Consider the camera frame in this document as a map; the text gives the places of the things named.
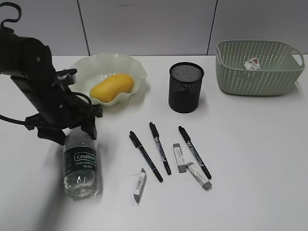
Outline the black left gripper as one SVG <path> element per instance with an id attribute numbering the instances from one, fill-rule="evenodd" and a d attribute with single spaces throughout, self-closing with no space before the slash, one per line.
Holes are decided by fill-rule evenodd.
<path id="1" fill-rule="evenodd" d="M 98 105 L 93 105 L 88 96 L 72 92 L 63 86 L 55 72 L 43 78 L 36 76 L 11 76 L 11 80 L 27 97 L 38 113 L 23 121 L 27 129 L 38 128 L 38 137 L 53 141 L 61 146 L 65 143 L 62 129 L 81 127 L 92 140 L 97 139 L 95 118 L 103 115 Z"/>

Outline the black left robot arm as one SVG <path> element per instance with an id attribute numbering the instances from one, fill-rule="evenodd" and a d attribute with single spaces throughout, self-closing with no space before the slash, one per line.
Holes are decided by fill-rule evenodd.
<path id="1" fill-rule="evenodd" d="M 1 116 L 1 120 L 38 130 L 38 137 L 64 145 L 64 129 L 80 127 L 93 140 L 97 138 L 95 119 L 103 115 L 85 94 L 73 92 L 76 69 L 56 71 L 51 50 L 35 38 L 0 31 L 0 72 L 9 75 L 38 111 L 24 121 Z"/>

